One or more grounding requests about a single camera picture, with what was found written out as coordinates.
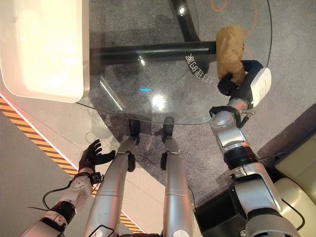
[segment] beige panel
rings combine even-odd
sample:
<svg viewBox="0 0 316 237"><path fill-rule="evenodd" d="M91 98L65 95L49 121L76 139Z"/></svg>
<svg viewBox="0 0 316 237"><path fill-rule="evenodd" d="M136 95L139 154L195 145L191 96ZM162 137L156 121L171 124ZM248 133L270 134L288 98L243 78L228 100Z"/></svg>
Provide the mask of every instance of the beige panel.
<svg viewBox="0 0 316 237"><path fill-rule="evenodd" d="M303 237L316 236L316 206L306 193L287 178L278 180L275 186L281 198L304 216L305 225L299 230L299 234ZM284 202L282 202L282 209L281 215L288 219L296 228L302 224L302 218Z"/></svg>

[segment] white floor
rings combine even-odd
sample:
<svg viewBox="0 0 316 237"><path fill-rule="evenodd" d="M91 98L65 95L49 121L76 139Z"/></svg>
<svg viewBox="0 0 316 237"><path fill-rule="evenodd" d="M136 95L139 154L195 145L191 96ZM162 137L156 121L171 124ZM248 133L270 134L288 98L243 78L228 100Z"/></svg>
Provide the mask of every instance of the white floor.
<svg viewBox="0 0 316 237"><path fill-rule="evenodd" d="M97 138L101 140L104 153L119 147L95 110L78 104L18 97L7 91L0 81L2 95L74 165L78 165L82 151ZM108 164L98 166L97 170L105 173L107 167ZM50 179L43 176L41 182L50 184ZM67 182L66 176L64 180L56 186L64 185ZM160 233L163 199L164 186L136 164L135 171L126 177L122 210L145 232Z"/></svg>

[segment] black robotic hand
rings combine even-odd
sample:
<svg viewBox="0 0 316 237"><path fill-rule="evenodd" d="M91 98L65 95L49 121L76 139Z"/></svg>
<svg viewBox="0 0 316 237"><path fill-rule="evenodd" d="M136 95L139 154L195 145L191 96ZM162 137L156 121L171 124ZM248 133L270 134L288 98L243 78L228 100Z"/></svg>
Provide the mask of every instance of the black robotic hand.
<svg viewBox="0 0 316 237"><path fill-rule="evenodd" d="M79 161L79 170L82 168L91 168L95 172L95 165L110 162L115 157L115 151L107 154L100 153L102 151L100 140L95 140L82 154Z"/></svg>

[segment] gray carpet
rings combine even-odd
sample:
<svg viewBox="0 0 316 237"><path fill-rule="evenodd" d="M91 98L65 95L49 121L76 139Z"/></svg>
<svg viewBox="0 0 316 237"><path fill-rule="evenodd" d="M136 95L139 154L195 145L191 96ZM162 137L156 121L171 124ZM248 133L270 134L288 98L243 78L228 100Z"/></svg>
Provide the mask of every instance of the gray carpet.
<svg viewBox="0 0 316 237"><path fill-rule="evenodd" d="M215 3L220 6L222 1L217 0ZM253 23L254 14L251 0L228 1L223 13L212 11L209 0L197 0L195 5L194 2L189 1L189 4L201 40L214 40L215 32L230 23L239 23L247 30ZM247 38L245 45L251 50L255 59L266 64L270 47L268 42L271 36L270 17L266 11L266 1L256 1L256 4L258 23L251 36ZM273 141L273 138L292 124L316 101L314 70L316 4L309 0L280 0L271 1L270 4L273 22L273 43L269 61L269 68L273 75L272 88L257 107L256 116L252 117L243 129L254 151L257 152L264 146L264 155L272 155L277 151L277 148L274 147L270 150L269 146L265 145L269 144L270 140ZM167 1L90 1L90 30L91 47L182 40L176 18L172 15ZM153 75L157 75L158 79L160 75L163 75L163 72L160 71L161 69L158 69L153 73ZM109 78L109 80L115 81L122 73L124 72L116 72L116 77ZM120 84L114 85L117 85L116 90L120 91ZM185 121L192 120L192 117L194 121L197 119L207 121L209 107L225 104L228 99L215 92L214 85L210 88L214 93L208 93L205 97L203 97L203 93L206 93L203 84L192 85L186 88L187 94L180 91L180 94L173 97L173 99L185 101L185 103L179 102L180 108L184 111L182 118L189 117L185 118ZM134 98L133 94L127 96L130 93L129 88L122 88L126 94L123 95L126 103ZM129 114L137 115L142 111L139 109L141 105L133 103L135 103L135 108L131 109ZM112 113L119 113L114 107L101 108L104 111L108 111L107 109ZM100 113L100 115L114 136L122 141L124 135L128 134L127 120L106 113ZM157 119L152 111L140 115L151 120ZM315 120L311 116L304 119ZM159 136L160 129L160 124L142 123L137 161L157 180L164 183L165 174L159 169L160 156L163 152L163 144ZM198 205L227 188L229 184L228 169L208 124L176 125L174 138L180 146L188 184L195 193ZM286 143L289 137L285 136L283 139Z"/></svg>

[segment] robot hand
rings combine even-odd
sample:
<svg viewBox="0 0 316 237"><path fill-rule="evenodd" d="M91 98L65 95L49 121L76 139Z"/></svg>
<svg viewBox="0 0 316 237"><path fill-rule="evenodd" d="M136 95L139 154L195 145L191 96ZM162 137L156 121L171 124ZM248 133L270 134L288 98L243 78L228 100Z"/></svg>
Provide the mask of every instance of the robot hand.
<svg viewBox="0 0 316 237"><path fill-rule="evenodd" d="M243 60L244 70L247 72L244 82L238 86L231 81L232 74L226 74L218 83L219 91L233 98L243 99L252 109L259 104L271 87L271 72L256 60Z"/></svg>
<svg viewBox="0 0 316 237"><path fill-rule="evenodd" d="M115 157L115 151L107 154L102 154L100 140L95 140L82 154L79 161L79 170L83 168L91 168L95 172L95 165L105 164L112 161Z"/></svg>

